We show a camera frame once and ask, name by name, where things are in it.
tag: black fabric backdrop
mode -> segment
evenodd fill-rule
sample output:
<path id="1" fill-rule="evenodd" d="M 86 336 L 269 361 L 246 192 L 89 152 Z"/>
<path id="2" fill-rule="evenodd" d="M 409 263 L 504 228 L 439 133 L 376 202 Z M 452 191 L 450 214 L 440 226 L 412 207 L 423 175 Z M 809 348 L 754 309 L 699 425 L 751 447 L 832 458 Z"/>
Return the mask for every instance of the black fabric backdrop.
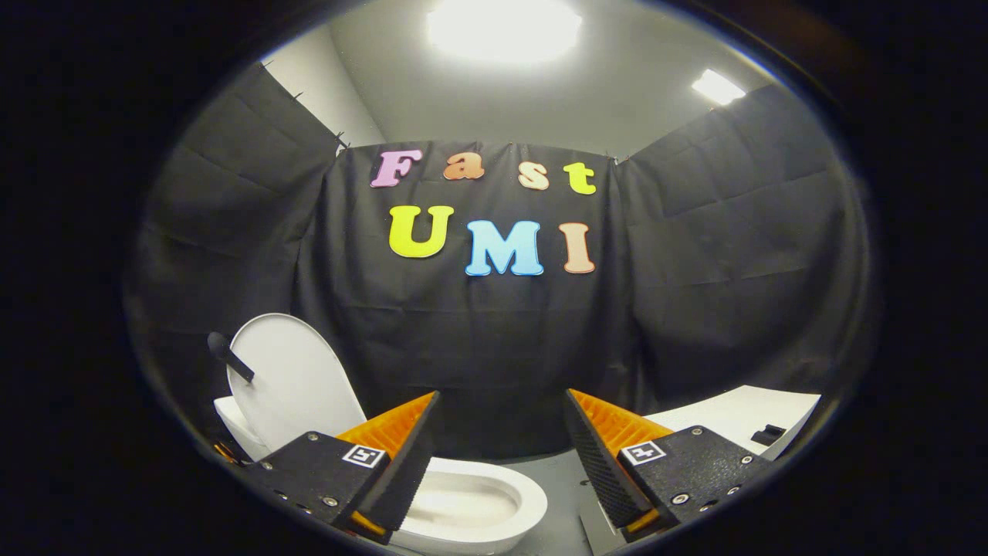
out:
<path id="1" fill-rule="evenodd" d="M 421 148 L 394 187 L 380 153 Z M 821 392 L 846 361 L 862 292 L 861 191 L 810 113 L 778 89 L 711 111 L 622 164 L 547 146 L 419 141 L 350 148 L 260 67 L 214 101 L 148 199 L 128 290 L 151 378 L 207 437 L 228 395 L 206 334 L 292 313 L 340 356 L 369 417 L 444 393 L 439 455 L 564 449 L 572 387 L 641 414 L 741 384 Z M 475 180 L 442 177 L 481 154 Z M 549 187 L 522 187 L 523 160 Z M 594 169 L 593 195 L 562 166 Z M 396 205 L 454 208 L 446 245 L 388 245 Z M 466 223 L 531 220 L 540 276 L 467 276 Z M 590 274 L 569 274 L 559 224 L 587 224 Z"/>

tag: gray floor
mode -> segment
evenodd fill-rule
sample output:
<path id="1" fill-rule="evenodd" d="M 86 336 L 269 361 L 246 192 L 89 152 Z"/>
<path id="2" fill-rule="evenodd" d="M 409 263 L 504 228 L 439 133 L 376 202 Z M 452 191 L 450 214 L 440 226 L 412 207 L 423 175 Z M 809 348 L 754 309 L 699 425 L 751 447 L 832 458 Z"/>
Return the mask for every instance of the gray floor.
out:
<path id="1" fill-rule="evenodd" d="M 580 481 L 586 480 L 587 475 L 575 451 L 497 463 L 538 483 L 548 498 L 545 517 L 509 553 L 511 556 L 591 556 L 590 544 L 580 522 L 577 500 Z M 420 556 L 400 546 L 390 545 L 387 548 L 403 556 Z"/>

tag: blue letter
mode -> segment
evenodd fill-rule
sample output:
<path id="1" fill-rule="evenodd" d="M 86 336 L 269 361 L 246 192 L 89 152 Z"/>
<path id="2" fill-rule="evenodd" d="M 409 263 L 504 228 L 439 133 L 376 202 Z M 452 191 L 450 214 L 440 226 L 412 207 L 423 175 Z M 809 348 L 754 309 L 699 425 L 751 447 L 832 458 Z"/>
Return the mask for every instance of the blue letter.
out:
<path id="1" fill-rule="evenodd" d="M 538 251 L 535 248 L 535 233 L 538 232 L 538 222 L 522 220 L 511 228 L 508 238 L 504 239 L 489 220 L 477 220 L 466 225 L 473 232 L 473 255 L 466 273 L 470 276 L 487 276 L 491 267 L 487 264 L 487 255 L 498 274 L 508 270 L 511 257 L 515 264 L 511 266 L 513 274 L 518 276 L 537 276 L 542 273 L 542 265 L 538 264 Z"/>

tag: ceiling light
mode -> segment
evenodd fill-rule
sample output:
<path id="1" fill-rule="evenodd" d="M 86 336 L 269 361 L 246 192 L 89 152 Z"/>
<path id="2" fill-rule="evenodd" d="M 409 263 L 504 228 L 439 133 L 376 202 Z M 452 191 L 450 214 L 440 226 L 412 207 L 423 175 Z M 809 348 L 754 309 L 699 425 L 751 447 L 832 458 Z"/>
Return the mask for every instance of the ceiling light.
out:
<path id="1" fill-rule="evenodd" d="M 446 0 L 428 15 L 429 40 L 477 60 L 546 61 L 576 44 L 581 21 L 548 0 Z"/>
<path id="2" fill-rule="evenodd" d="M 705 71 L 700 80 L 693 84 L 693 88 L 721 106 L 726 106 L 734 99 L 744 96 L 744 91 L 740 87 L 712 69 Z"/>

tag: white toilet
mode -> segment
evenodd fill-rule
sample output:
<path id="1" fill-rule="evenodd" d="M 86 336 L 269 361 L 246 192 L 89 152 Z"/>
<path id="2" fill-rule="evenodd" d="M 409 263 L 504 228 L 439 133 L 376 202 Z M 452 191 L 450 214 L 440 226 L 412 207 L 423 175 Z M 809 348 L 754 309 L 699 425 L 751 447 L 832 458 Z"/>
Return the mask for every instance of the white toilet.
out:
<path id="1" fill-rule="evenodd" d="M 248 383 L 227 368 L 233 396 L 213 404 L 255 461 L 307 431 L 335 436 L 367 420 L 336 354 L 305 322 L 261 315 L 237 332 L 230 349 L 255 376 Z M 435 556 L 501 554 L 547 506 L 541 487 L 517 471 L 434 457 L 390 543 Z"/>

